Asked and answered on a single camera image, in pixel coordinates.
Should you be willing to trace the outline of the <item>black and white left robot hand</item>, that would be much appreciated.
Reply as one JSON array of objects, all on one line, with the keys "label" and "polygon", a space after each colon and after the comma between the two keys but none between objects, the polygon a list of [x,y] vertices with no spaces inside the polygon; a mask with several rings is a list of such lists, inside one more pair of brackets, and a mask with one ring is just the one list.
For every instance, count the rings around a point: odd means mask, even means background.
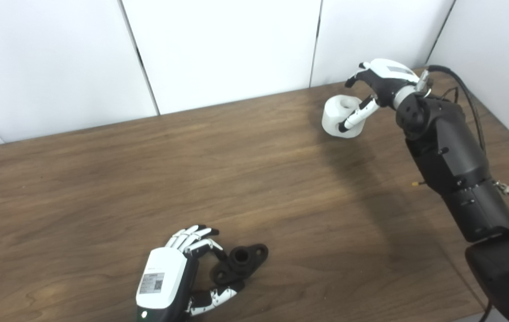
[{"label": "black and white left robot hand", "polygon": [[138,322],[187,322],[216,309],[241,292],[242,280],[207,291],[194,292],[199,259],[211,251],[218,259],[227,255],[212,239],[217,229],[193,225],[173,234],[163,247],[150,251],[136,292]]}]

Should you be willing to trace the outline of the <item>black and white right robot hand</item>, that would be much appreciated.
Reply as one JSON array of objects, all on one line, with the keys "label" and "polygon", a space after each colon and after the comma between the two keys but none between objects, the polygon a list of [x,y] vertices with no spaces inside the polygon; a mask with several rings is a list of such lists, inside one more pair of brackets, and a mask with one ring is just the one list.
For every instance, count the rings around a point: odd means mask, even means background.
[{"label": "black and white right robot hand", "polygon": [[359,81],[366,83],[373,94],[338,125],[342,133],[352,130],[379,108],[396,109],[406,96],[421,91],[420,78],[404,64],[389,59],[360,63],[359,70],[347,79],[344,87],[352,88]]}]

